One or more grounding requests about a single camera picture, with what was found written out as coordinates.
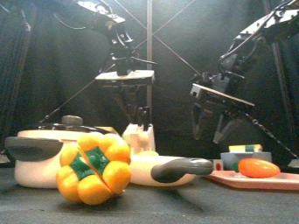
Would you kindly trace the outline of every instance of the toy food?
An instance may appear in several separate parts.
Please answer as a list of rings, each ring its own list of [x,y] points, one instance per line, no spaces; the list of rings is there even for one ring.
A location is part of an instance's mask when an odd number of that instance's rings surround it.
[[[241,174],[250,178],[265,179],[274,177],[279,172],[279,167],[259,158],[243,158],[238,163]]]
[[[131,179],[130,163],[130,148],[119,135],[83,135],[61,153],[61,194],[74,202],[102,204],[125,191]]]

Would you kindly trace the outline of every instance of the table surface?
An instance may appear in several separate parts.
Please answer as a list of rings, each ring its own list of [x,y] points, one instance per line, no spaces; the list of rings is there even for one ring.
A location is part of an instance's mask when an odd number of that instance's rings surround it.
[[[299,223],[299,192],[241,190],[207,178],[179,187],[130,184],[99,206],[69,202],[57,189],[16,184],[0,169],[0,223]]]

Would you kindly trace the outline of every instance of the plate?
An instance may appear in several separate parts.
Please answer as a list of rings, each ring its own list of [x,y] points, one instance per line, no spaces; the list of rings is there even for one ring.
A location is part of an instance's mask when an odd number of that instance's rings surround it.
[[[234,171],[214,171],[206,178],[243,189],[299,191],[299,175],[286,172],[281,172],[273,178],[249,178]]]

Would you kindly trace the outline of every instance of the black curtain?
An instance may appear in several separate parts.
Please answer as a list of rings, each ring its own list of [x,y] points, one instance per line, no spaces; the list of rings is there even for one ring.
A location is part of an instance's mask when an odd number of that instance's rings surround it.
[[[139,46],[137,50],[141,57],[146,59],[146,44],[139,44],[146,40],[147,1],[107,2],[114,12],[126,18],[129,34]],[[154,61],[159,63],[159,66],[154,67],[154,130],[157,149],[162,155],[218,158],[221,153],[229,150],[230,144],[259,143],[265,145],[266,151],[273,152],[278,163],[286,164],[290,160],[290,154],[251,122],[247,122],[226,141],[217,145],[213,143],[213,137],[219,118],[215,117],[205,138],[199,141],[193,139],[190,92],[195,71],[178,57],[181,55],[199,72],[217,73],[219,56],[229,50],[233,39],[265,14],[261,0],[154,1],[154,32],[159,30],[154,36]],[[81,27],[65,18],[62,20],[66,24]],[[285,53],[289,55],[290,51],[297,53],[294,47],[295,45],[285,50]],[[99,70],[110,66],[105,65],[107,56],[109,42],[101,33],[67,28],[50,11],[38,10],[32,41],[22,69],[18,103],[15,109],[14,107],[10,109],[14,120],[7,120],[11,136],[16,135],[19,130],[28,129],[31,124],[38,123],[70,99],[71,101],[51,116],[50,123],[59,122],[65,115],[73,114],[82,116],[89,126],[113,126],[119,133],[125,131],[127,117],[109,90],[93,82]],[[299,105],[295,97],[298,57],[285,59],[287,60],[285,64],[289,65],[287,75],[290,74],[294,103]],[[73,98],[86,86],[89,87]],[[275,135],[291,144],[271,51],[266,52],[247,74],[247,81],[241,85],[237,97],[257,104],[254,116]]]
[[[15,1],[6,1],[0,7],[0,151],[12,126],[35,11],[32,5]]]

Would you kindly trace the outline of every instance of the metal pole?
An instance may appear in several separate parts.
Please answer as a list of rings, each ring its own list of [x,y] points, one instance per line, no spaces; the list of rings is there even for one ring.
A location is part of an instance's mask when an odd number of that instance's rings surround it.
[[[265,0],[263,5],[265,5],[266,14],[269,14],[273,10],[271,0]],[[278,77],[281,93],[282,93],[282,100],[285,104],[287,129],[289,129],[290,138],[295,147],[297,146],[295,121],[294,121],[291,101],[290,101],[289,90],[287,90],[286,70],[283,66],[282,51],[281,51],[281,47],[278,43],[274,43],[271,47],[273,47],[273,53],[274,53],[274,59],[275,59],[275,69],[277,69],[277,77]]]
[[[154,60],[154,1],[147,0],[147,60]],[[147,64],[147,70],[153,70],[153,65]],[[153,120],[153,85],[147,85],[147,107]]]

